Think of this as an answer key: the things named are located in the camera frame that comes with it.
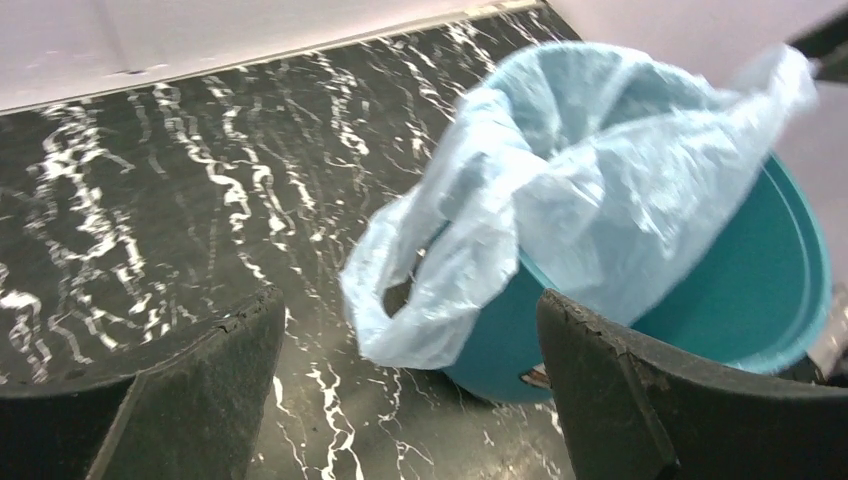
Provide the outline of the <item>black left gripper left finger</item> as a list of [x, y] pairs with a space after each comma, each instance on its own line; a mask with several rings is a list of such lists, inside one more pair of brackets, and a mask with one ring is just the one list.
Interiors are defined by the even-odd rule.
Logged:
[[242, 479], [285, 333], [264, 287], [164, 338], [1, 387], [5, 479]]

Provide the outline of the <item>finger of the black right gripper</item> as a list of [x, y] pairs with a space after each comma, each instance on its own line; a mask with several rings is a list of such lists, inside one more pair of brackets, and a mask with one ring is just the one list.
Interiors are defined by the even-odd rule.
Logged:
[[817, 81], [846, 83], [847, 7], [802, 32], [789, 45], [813, 63]]

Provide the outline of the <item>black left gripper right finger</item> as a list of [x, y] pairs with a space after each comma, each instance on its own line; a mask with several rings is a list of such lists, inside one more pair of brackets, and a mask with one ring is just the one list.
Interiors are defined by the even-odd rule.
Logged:
[[579, 479], [843, 479], [847, 392], [695, 356], [547, 289], [536, 319]]

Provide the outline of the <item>teal plastic trash bin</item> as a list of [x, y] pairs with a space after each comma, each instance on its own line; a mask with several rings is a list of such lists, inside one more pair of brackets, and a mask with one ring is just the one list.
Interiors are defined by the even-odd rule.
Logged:
[[[548, 286], [548, 278], [522, 257], [507, 287], [480, 312], [446, 375], [487, 401], [548, 401], [535, 319]], [[816, 217], [789, 170], [771, 158], [699, 265], [634, 327], [727, 366], [777, 374], [819, 338], [831, 288], [831, 262]]]

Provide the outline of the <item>light blue plastic bag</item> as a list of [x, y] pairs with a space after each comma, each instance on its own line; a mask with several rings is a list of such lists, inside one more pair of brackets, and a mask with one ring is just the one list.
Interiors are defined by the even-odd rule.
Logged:
[[521, 257], [633, 324], [702, 259], [816, 101], [814, 67], [785, 44], [723, 88], [609, 44], [509, 55], [462, 96], [421, 179], [349, 255], [340, 283], [360, 354], [452, 365]]

